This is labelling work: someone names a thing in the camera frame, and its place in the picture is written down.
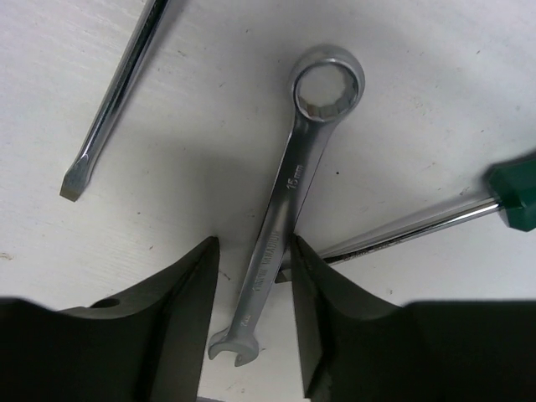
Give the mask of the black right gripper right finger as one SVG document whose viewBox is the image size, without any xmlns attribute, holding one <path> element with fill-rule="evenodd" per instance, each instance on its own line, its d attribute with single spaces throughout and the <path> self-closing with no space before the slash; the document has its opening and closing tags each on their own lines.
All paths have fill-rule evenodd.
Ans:
<svg viewBox="0 0 536 402">
<path fill-rule="evenodd" d="M 532 401 L 535 304 L 418 301 L 350 281 L 290 243 L 304 395 L 312 401 Z"/>
</svg>

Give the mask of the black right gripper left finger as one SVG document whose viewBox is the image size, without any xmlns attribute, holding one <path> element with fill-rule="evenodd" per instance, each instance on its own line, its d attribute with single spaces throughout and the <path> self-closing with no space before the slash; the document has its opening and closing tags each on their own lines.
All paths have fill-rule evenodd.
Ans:
<svg viewBox="0 0 536 402">
<path fill-rule="evenodd" d="M 208 237 L 88 307 L 1 300 L 4 401 L 195 401 L 219 274 Z"/>
</svg>

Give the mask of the green handled long screwdriver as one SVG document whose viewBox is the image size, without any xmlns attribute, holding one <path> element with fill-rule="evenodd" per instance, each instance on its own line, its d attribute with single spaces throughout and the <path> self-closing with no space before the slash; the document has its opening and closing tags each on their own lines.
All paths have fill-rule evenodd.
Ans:
<svg viewBox="0 0 536 402">
<path fill-rule="evenodd" d="M 147 1 L 91 122 L 80 150 L 64 174 L 59 195 L 77 201 L 87 188 L 100 154 L 146 61 L 169 2 Z"/>
</svg>

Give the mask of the small combination wrench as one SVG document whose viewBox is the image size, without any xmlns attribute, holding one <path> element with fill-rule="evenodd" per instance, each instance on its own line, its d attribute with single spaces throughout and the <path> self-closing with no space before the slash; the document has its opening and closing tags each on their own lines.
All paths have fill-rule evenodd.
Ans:
<svg viewBox="0 0 536 402">
<path fill-rule="evenodd" d="M 255 327 L 281 268 L 322 154 L 333 131 L 360 102 L 364 72 L 346 49 L 320 44 L 296 62 L 290 77 L 294 119 L 233 319 L 209 340 L 208 356 L 235 355 L 237 367 L 260 351 Z"/>
</svg>

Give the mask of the green handled short screwdriver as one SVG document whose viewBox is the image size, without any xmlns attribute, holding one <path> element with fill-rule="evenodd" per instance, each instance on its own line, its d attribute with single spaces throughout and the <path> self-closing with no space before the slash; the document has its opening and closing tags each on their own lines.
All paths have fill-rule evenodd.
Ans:
<svg viewBox="0 0 536 402">
<path fill-rule="evenodd" d="M 500 162 L 485 174 L 489 196 L 471 204 L 430 216 L 421 221 L 372 236 L 362 234 L 320 253 L 329 265 L 369 255 L 413 239 L 502 213 L 507 227 L 530 232 L 535 229 L 535 154 Z"/>
</svg>

